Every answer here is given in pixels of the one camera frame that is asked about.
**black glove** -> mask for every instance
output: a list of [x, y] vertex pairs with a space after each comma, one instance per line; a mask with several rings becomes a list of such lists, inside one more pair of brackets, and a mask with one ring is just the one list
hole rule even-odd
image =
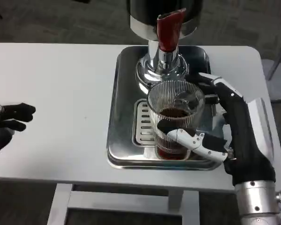
[[35, 111], [35, 107], [25, 103], [0, 105], [0, 150], [11, 141], [14, 130], [23, 131], [26, 129], [26, 125], [22, 122], [30, 122]]
[[34, 114], [35, 111], [35, 107], [25, 103], [0, 106], [0, 128], [23, 131], [26, 129], [26, 125], [19, 121], [32, 121], [32, 114]]
[[233, 177], [233, 185], [251, 180], [275, 181], [275, 172], [270, 161], [260, 152], [251, 124], [247, 103], [242, 95], [221, 77], [203, 74], [192, 77], [193, 82], [205, 94], [218, 95], [226, 110], [225, 120], [230, 124], [235, 159], [224, 162], [225, 170]]

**red lever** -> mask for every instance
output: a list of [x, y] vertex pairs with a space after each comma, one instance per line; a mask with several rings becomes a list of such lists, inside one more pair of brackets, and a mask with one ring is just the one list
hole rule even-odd
[[183, 8], [158, 16], [157, 36], [162, 51], [172, 52], [176, 49], [185, 11], [186, 8]]

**metal pole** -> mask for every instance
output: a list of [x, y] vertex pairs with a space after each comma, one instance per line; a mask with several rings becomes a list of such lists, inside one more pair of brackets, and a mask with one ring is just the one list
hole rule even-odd
[[273, 78], [273, 75], [281, 62], [281, 50], [279, 52], [278, 58], [275, 60], [273, 66], [271, 67], [270, 71], [268, 72], [266, 79], [270, 81]]

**coffee machine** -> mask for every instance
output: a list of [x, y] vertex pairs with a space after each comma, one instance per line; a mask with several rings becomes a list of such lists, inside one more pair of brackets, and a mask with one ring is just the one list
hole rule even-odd
[[[187, 154], [163, 157], [156, 150], [147, 93], [164, 80], [210, 74], [209, 59], [197, 46], [178, 46], [199, 25], [203, 0], [127, 0], [131, 30], [148, 40], [118, 56], [108, 131], [108, 161], [116, 168], [211, 170], [219, 164]], [[218, 104], [206, 104], [199, 130], [223, 137], [225, 120]]]
[[136, 77], [146, 88], [162, 80], [184, 79], [189, 63], [177, 42], [198, 27], [203, 0], [128, 0], [131, 30], [148, 40], [148, 53], [136, 65]]

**glass cup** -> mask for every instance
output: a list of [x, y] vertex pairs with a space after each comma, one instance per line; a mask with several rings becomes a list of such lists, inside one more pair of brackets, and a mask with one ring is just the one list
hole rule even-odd
[[205, 96], [199, 87], [187, 81], [164, 81], [153, 86], [147, 95], [157, 150], [161, 157], [185, 156], [187, 148], [172, 141], [157, 128], [160, 120], [175, 122], [178, 127], [196, 128], [204, 110]]

